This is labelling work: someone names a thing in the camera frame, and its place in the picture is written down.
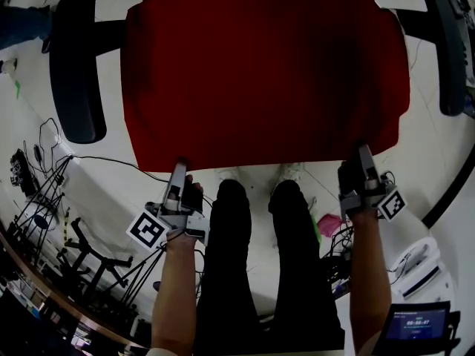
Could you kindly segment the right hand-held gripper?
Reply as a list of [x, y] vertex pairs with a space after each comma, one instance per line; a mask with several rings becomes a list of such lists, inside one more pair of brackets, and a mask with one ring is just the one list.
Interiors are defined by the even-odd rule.
[[392, 171], [379, 174], [368, 145], [358, 149], [359, 161], [343, 161], [338, 168], [341, 217], [366, 208], [390, 222], [407, 207]]

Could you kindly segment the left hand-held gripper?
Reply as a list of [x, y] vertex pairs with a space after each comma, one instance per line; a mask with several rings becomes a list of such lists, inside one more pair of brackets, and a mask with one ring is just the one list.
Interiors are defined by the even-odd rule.
[[209, 220], [203, 214], [203, 192], [186, 178], [186, 161], [179, 159], [160, 204], [149, 202], [126, 230], [143, 248], [164, 248], [177, 237], [195, 238], [209, 244]]

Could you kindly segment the person's left hand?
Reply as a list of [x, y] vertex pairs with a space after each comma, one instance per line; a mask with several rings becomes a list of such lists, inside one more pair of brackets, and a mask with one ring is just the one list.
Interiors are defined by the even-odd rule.
[[194, 177], [191, 174], [188, 174], [186, 176], [186, 184], [190, 185], [193, 189], [203, 194], [203, 187], [201, 186], [199, 182], [194, 181]]

